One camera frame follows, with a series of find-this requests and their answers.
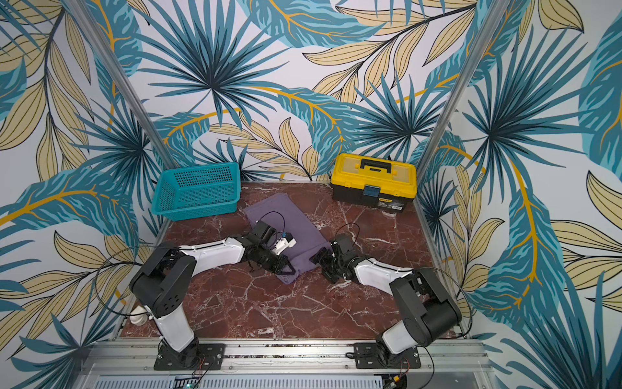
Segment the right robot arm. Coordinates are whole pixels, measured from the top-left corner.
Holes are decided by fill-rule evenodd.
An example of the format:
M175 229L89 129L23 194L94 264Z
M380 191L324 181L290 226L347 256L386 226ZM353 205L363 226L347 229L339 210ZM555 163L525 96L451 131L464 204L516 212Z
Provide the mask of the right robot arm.
M356 249L351 238L338 235L310 261L331 283L338 280L376 288L393 297L401 320L380 335L390 355L415 346L429 346L463 320L451 293L430 267L411 269L385 264Z

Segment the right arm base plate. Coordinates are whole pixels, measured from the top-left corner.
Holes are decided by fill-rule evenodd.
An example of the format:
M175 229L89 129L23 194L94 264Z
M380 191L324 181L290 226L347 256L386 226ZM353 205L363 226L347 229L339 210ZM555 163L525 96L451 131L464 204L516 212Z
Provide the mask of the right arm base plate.
M346 357L354 360L359 370L398 369L405 371L421 368L416 347L393 354L385 345L378 342L361 342L354 343L353 351L346 353Z

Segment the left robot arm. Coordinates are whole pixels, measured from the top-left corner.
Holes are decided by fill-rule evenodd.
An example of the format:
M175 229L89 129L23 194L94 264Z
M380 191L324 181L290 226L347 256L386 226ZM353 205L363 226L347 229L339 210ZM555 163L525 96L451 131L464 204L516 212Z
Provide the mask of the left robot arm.
M182 307L193 277L225 265L251 262L275 275L296 273L284 252L296 245L291 233L260 221L249 233L194 246L162 243L130 283L130 290L155 323L165 344L182 353L195 342Z

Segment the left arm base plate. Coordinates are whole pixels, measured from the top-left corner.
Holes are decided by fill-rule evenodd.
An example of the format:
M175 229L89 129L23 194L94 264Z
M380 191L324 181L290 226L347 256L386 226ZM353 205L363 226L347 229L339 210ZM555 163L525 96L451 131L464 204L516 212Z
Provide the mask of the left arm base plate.
M219 371L225 355L225 344L194 342L177 352L162 340L158 346L155 371Z

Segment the purple long pants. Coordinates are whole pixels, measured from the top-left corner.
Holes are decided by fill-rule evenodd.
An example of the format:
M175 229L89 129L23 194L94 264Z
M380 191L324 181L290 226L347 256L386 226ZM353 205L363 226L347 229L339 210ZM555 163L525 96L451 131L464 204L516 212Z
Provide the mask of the purple long pants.
M316 264L310 259L320 249L330 248L317 227L285 193L274 194L246 207L243 212L253 227L261 220L280 232L291 233L296 240L293 247L283 252L296 271L293 275L278 276L285 285L291 285L302 274L314 270Z

